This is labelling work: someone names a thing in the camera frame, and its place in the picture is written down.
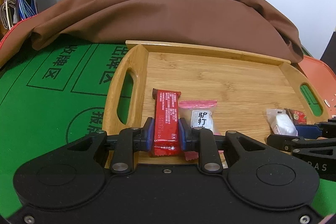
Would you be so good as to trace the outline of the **pink rice cake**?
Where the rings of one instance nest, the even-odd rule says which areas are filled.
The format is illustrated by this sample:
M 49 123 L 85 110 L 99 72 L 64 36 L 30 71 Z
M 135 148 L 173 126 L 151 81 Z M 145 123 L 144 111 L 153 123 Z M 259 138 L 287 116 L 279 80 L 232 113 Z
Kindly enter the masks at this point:
M 217 100 L 187 100 L 179 102 L 179 118 L 186 120 L 189 127 L 202 127 L 211 130 L 214 135 L 221 135 L 215 125 L 213 114 L 217 108 Z M 182 123 L 179 120 L 179 144 L 186 144 L 185 133 L 183 133 Z M 183 152 L 186 161 L 198 159 L 198 153 L 194 151 Z

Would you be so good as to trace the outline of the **red gold fruit candy packet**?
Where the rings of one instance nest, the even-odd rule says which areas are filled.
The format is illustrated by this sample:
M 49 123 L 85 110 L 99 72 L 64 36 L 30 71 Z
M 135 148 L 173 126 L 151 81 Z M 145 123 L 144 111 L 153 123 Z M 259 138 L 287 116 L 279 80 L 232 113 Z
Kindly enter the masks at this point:
M 307 119 L 305 113 L 299 110 L 285 109 L 286 114 L 289 116 L 294 125 L 305 125 Z

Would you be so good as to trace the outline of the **brown cloth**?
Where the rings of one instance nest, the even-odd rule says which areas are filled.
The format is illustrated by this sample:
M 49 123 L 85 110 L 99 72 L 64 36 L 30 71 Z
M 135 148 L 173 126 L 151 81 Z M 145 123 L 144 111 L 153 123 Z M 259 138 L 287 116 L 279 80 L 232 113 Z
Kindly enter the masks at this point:
M 266 0 L 61 0 L 1 40 L 5 64 L 26 40 L 41 50 L 59 35 L 93 43 L 174 42 L 259 53 L 299 63 L 297 27 Z

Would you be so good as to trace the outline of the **pile of sunflower seeds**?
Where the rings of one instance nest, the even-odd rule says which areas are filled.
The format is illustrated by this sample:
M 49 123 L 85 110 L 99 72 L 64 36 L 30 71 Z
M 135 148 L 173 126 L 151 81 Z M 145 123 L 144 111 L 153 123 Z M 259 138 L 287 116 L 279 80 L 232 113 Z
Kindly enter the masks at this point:
M 324 99 L 325 105 L 327 107 L 327 111 L 329 113 L 330 118 L 335 118 L 336 116 L 336 96 L 335 93 L 331 93 L 326 96 Z

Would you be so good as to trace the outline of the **white clear snack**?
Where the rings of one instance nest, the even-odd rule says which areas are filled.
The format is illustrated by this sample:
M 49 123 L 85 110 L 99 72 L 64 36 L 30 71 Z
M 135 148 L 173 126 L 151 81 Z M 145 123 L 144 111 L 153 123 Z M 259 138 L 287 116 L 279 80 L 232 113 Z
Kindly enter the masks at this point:
M 266 117 L 274 134 L 298 136 L 294 123 L 284 109 L 267 109 Z

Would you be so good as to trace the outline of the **dark wooden door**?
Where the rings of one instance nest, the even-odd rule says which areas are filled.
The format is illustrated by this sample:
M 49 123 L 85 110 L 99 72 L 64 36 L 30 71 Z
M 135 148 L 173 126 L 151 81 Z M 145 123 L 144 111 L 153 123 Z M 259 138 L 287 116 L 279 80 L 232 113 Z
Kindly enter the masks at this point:
M 330 41 L 321 57 L 321 61 L 327 64 L 334 72 L 336 68 L 336 32 L 334 31 Z

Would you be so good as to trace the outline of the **red snack bar wrapper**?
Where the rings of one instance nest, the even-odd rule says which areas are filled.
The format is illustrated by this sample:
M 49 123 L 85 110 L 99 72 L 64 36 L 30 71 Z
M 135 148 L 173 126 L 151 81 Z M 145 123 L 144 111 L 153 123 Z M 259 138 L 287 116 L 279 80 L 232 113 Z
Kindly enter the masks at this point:
M 153 89 L 155 99 L 154 140 L 152 154 L 175 156 L 181 153 L 178 127 L 178 100 L 181 92 Z

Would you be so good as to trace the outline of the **bamboo serving tray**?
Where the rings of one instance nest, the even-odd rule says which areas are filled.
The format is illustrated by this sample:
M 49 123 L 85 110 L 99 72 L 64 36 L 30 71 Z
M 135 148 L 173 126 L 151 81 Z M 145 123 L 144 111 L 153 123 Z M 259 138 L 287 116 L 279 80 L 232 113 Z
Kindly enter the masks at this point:
M 192 44 L 128 40 L 128 52 L 110 83 L 102 127 L 109 135 L 141 127 L 154 115 L 153 89 L 178 91 L 182 100 L 216 100 L 220 133 L 235 130 L 257 141 L 270 134 L 266 110 L 290 108 L 309 123 L 329 110 L 313 89 L 322 113 L 315 115 L 300 87 L 309 80 L 289 60 Z

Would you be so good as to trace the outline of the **orange plastic tray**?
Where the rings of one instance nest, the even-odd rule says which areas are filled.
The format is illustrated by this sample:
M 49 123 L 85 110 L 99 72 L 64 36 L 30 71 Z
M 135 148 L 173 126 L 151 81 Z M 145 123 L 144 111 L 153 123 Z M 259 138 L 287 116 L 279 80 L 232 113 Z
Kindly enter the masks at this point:
M 299 63 L 299 67 L 317 89 L 325 105 L 324 99 L 326 96 L 336 91 L 335 73 L 323 61 L 307 55 L 303 56 L 303 61 Z

